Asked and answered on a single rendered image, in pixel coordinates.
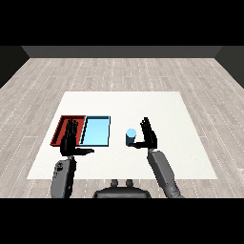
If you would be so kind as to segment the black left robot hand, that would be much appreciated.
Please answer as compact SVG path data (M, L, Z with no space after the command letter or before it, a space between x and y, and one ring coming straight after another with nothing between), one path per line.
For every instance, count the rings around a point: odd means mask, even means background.
M66 131L61 139L60 153L63 156L86 155L93 153L93 149L80 149L76 147L76 133L78 122L72 118L67 122Z

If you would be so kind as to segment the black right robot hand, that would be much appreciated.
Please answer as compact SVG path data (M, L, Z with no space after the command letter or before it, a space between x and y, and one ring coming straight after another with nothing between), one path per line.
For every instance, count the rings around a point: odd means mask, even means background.
M143 135L144 135L144 141L143 142L135 142L130 143L130 147L135 147L137 149L141 148L147 148L149 150L154 150L157 148L157 137L155 132L153 131L151 127L151 123L148 117L145 117L142 122L140 123Z

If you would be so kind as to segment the red shallow open box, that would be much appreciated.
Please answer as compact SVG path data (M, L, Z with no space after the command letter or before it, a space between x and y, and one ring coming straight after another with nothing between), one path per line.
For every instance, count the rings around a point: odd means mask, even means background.
M85 124L85 115L62 115L59 119L55 132L53 134L50 145L53 147L59 147L61 145L61 139L65 135L67 124L69 120L75 120L78 123L76 133L76 146L81 145L81 134Z

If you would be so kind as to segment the small blue can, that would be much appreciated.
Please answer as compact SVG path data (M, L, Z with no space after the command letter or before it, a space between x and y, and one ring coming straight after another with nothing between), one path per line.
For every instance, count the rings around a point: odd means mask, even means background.
M135 129L127 129L126 131L126 145L129 146L134 142L136 138L136 130Z

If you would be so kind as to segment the light blue shallow open box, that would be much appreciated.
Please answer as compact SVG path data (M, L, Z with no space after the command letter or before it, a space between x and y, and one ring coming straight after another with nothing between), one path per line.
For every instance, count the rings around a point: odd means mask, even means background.
M80 135L81 147L108 147L111 118L108 115L88 115Z

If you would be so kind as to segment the dark grey robot body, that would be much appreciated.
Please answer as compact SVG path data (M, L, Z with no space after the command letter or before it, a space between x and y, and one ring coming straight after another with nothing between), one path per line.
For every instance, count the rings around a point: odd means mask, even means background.
M151 198L148 191L135 188L131 179L126 180L125 187L118 186L118 180L113 179L109 188L96 191L93 198Z

